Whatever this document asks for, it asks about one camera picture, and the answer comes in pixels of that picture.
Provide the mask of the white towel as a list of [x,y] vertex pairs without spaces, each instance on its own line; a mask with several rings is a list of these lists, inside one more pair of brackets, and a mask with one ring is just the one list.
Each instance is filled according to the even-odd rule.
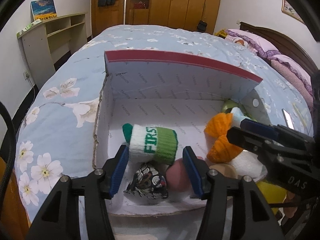
[[254,153],[248,152],[247,150],[242,151],[237,157],[231,162],[238,176],[248,175],[255,182],[263,180],[267,175],[266,167],[258,160],[258,156]]

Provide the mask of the light blue cloth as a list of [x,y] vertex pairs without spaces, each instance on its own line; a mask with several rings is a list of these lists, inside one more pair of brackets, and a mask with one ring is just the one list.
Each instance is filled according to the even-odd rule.
[[245,116],[239,107],[233,107],[231,110],[232,114],[232,127],[240,128],[241,122],[245,119],[249,119],[249,117]]

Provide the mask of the yellow sponge block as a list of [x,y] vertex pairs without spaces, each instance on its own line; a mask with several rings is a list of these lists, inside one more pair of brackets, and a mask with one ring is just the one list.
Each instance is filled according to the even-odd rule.
[[265,181],[259,181],[256,185],[262,192],[268,204],[283,204],[283,201],[286,198],[286,189]]

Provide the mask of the orange knit cloth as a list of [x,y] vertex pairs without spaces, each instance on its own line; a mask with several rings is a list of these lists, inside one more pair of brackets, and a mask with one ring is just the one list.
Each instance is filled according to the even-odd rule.
[[207,158],[212,163],[229,163],[236,158],[243,149],[231,144],[227,139],[227,132],[232,127],[233,114],[219,113],[212,117],[204,132],[215,139]]

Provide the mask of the tan round plush bun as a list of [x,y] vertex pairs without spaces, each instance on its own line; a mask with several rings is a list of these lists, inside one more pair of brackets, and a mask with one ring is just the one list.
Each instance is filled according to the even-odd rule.
[[218,172],[220,172],[222,175],[224,175],[227,178],[232,178],[232,179],[238,178],[238,173],[237,173],[236,169],[230,164],[219,163],[219,164],[211,165],[209,168],[217,170]]

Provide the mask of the green ribbon bow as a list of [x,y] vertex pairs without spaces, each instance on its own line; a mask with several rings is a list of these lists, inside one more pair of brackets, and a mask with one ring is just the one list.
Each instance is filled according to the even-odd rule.
[[238,107],[244,116],[254,120],[253,116],[251,116],[248,113],[248,111],[246,111],[246,109],[244,108],[244,106],[241,103],[235,102],[231,99],[228,99],[223,103],[223,106],[221,108],[221,112],[222,113],[231,113],[232,109],[235,107]]

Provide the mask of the pink round plush bun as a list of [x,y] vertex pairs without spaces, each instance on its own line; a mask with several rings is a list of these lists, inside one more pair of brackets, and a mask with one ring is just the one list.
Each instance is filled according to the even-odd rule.
[[168,188],[184,192],[192,187],[196,194],[201,194],[208,170],[209,166],[203,159],[191,156],[180,158],[165,173]]

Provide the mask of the floral blue bedspread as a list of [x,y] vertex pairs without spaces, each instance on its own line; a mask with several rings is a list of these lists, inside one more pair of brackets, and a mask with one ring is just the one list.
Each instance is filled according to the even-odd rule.
[[16,176],[20,197],[34,220],[53,184],[64,174],[89,174],[94,123],[105,78],[107,50],[161,50],[202,56],[259,75],[262,83],[245,109],[264,121],[285,124],[287,111],[296,130],[313,135],[307,101],[293,85],[247,48],[207,33],[157,25],[118,25],[104,30],[74,53],[44,84],[19,131]]

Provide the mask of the pink ruffled pillow near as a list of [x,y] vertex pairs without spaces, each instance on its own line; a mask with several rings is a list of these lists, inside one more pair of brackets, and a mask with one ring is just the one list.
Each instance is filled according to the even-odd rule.
[[290,57],[277,54],[267,58],[271,66],[295,87],[310,110],[313,110],[313,96],[310,75]]

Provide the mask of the pink ruffled pillow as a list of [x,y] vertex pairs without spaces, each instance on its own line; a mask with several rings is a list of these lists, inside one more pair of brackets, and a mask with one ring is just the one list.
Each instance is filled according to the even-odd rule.
[[227,29],[225,32],[231,37],[244,40],[263,59],[280,54],[280,51],[270,41],[259,35],[239,29]]
[[295,87],[310,110],[313,110],[313,96],[310,75],[290,57],[277,54],[267,58],[271,66]]

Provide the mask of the dark wooden headboard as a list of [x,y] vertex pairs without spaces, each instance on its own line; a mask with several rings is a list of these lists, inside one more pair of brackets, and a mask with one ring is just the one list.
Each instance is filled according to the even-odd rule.
[[261,36],[271,42],[282,54],[295,60],[310,76],[318,72],[318,68],[308,53],[293,39],[276,30],[257,27],[240,22],[240,30]]

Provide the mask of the red cardboard box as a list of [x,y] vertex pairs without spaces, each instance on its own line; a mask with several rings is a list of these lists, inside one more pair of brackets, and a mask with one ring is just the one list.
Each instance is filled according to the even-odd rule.
[[176,158],[185,146],[205,157],[212,140],[207,122],[231,99],[245,98],[262,78],[206,57],[155,50],[106,51],[106,77],[94,130],[96,167],[124,144],[123,124],[175,130]]

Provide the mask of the wooden wardrobe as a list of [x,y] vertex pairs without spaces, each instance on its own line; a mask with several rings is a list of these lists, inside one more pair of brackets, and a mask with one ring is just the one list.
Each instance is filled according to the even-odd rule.
[[219,7],[220,0],[116,0],[107,7],[98,7],[98,0],[91,0],[92,35],[120,24],[197,31],[200,21],[207,23],[206,33],[212,34]]

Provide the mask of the grey shelf desk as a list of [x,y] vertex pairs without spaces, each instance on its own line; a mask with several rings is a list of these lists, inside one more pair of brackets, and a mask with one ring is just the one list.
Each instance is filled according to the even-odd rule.
[[56,72],[54,64],[68,52],[87,43],[86,14],[78,13],[41,21],[17,33],[33,81],[41,88]]

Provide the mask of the framed wall picture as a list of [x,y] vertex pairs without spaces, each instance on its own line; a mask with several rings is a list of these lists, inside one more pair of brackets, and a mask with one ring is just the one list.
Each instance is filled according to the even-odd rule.
[[295,9],[289,4],[287,0],[282,0],[281,12],[289,15],[290,17],[298,20],[301,23],[304,23],[299,14],[295,11]]

